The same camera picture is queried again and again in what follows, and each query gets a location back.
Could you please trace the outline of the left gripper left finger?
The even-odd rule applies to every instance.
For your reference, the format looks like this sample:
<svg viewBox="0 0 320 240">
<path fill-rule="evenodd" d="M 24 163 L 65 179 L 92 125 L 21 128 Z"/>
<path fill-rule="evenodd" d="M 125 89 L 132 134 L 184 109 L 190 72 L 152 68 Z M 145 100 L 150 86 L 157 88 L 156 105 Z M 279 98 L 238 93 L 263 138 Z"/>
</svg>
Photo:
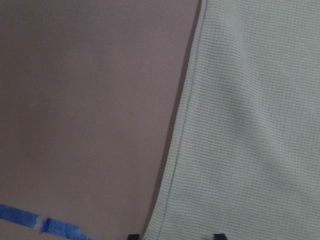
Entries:
<svg viewBox="0 0 320 240">
<path fill-rule="evenodd" d="M 139 240 L 139 239 L 140 239 L 140 235 L 138 233 L 129 234 L 127 236 L 127 240 Z"/>
</svg>

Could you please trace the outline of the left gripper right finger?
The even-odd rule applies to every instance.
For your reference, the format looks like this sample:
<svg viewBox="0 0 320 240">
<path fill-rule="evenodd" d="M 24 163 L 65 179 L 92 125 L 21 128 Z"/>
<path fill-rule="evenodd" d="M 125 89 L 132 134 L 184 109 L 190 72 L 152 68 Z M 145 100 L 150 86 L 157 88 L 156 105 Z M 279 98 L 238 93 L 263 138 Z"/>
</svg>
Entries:
<svg viewBox="0 0 320 240">
<path fill-rule="evenodd" d="M 213 240 L 227 240 L 227 237 L 224 233 L 215 233 L 213 235 Z"/>
</svg>

